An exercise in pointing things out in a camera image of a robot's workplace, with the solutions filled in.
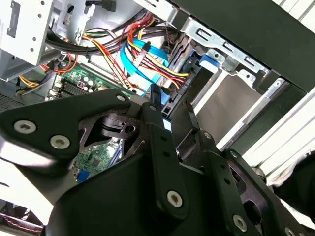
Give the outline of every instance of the silver screw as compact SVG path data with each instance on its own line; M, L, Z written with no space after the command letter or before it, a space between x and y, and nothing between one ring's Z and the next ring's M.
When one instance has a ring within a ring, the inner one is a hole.
M150 106L150 109L153 110L153 111L156 111L156 110L157 110L157 109L156 109L154 106L152 106L152 105Z
M239 228L242 232L247 231L247 225L246 222L243 220L243 218L239 215L233 215L233 221L237 228Z
M13 127L21 134L31 134L37 129L36 125L28 120L19 120L14 123Z
M295 236L294 232L290 228L285 227L284 230L287 236Z
M180 208L183 205L183 199L181 195L179 195L178 192L175 191L168 191L167 193L167 200L169 203L172 204L172 206L176 208Z
M234 158L237 158L237 154L235 152L231 151L231 154Z
M118 95L117 98L118 98L119 100L123 101L123 102L126 101L126 99L125 99L123 96Z
M276 82L276 86L279 87L281 85L281 81Z
M205 132L205 136L208 138L208 139L211 139L211 135L207 132Z
M70 146L70 140L63 135L55 135L50 139L50 144L56 149L66 149Z

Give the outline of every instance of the motherboard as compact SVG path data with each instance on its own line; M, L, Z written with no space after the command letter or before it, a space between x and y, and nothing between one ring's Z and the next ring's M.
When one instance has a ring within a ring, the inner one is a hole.
M46 101L106 89L119 90L129 98L132 96L132 92L119 88L77 66L69 72L56 76L53 86L46 97ZM111 139L106 144L93 146L79 153L73 164L75 179L78 182L83 182L113 166L120 160L121 149L121 140Z
M50 101L106 89L119 90L129 98L133 95L131 91L119 88L117 85L76 66L71 71L56 76L45 100Z

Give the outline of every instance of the yellow wire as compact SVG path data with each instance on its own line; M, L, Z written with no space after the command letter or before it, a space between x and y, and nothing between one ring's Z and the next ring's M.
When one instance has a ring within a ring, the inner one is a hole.
M160 74L161 76L163 76L163 77L169 79L170 81L172 81L172 83L176 86L177 89L180 89L179 85L175 82L175 80L173 80L170 77L166 76L165 73L159 72L159 71L151 69L151 68L145 68L143 66L142 66L142 68L150 70L150 71L154 71L155 73Z
M20 80L24 83L24 84L26 84L27 86L29 86L29 87L36 87L36 86L38 86L38 83L34 83L34 82L32 82L32 81L29 81L28 79L26 79L24 76L22 76L22 75L20 75L19 76L20 77Z
M146 27L149 27L150 25L152 25L152 24L154 23L154 21L155 21L155 18L153 18L153 19L150 21L150 23L149 23ZM142 28L142 29L140 30L140 32L139 32L139 34L138 34L138 40L141 40L144 29L145 29L145 28Z
M100 52L103 54L105 60L107 61L107 63L109 63L109 64L112 63L112 64L113 64L113 68L114 68L114 69L116 70L116 72L120 75L120 77L117 76L117 78L120 80L120 82L121 82L123 85L126 86L126 83L125 83L125 81L124 81L123 78L122 78L121 72L117 69L117 67L116 67L116 65L114 64L113 60L107 56L107 54L104 52L104 50L102 49L102 47L98 44L98 42L97 42L96 40L94 40L94 39L88 37L88 36L85 36L85 35L83 36L83 38L84 38L84 39L87 39L87 40L89 40L89 41L91 41L94 45L96 45L96 46L98 47L98 49L100 50Z
M137 47L136 45L134 45L129 39L128 39L128 43L134 47L135 49L137 49L137 51L141 52L141 48ZM161 64L160 62L158 62L157 60L155 60L153 58L153 56L151 56L150 54L147 54L150 61L152 61L155 65L157 65L158 67L161 67L163 68L164 70L168 71L169 73L173 74L173 75L177 75L177 76L188 76L189 74L188 73L178 73L178 72L175 72L169 68L167 68L165 65Z

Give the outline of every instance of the black metal arm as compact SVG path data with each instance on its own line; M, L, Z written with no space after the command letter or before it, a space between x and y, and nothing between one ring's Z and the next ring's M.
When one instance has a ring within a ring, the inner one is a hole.
M236 151L217 150L189 105L170 133L157 86L151 98L140 106L106 90L0 114L2 159L51 178L79 151L124 139L120 163L59 199L47 236L307 235Z

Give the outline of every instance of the chip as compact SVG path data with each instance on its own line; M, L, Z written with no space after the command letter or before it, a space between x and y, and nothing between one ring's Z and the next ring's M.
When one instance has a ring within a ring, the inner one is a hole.
M85 86L85 84L82 82L82 81L79 81L78 82L78 84L77 84L77 86L79 87L79 88L84 88L84 86Z
M100 164L100 160L94 159L92 166L98 167L99 164Z

